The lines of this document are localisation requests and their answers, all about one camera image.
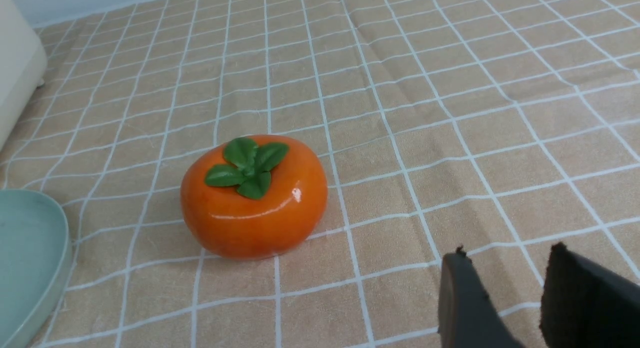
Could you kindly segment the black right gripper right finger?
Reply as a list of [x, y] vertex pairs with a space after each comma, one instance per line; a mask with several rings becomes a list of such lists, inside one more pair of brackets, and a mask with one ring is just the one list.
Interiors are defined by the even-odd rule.
[[575, 253], [551, 246], [540, 330], [548, 347], [638, 347], [640, 288]]

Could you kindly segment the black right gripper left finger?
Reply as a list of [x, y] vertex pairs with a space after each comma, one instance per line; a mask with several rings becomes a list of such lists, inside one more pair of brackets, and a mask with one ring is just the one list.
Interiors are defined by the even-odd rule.
[[499, 316], [462, 246], [442, 257], [438, 297], [441, 347], [522, 347]]

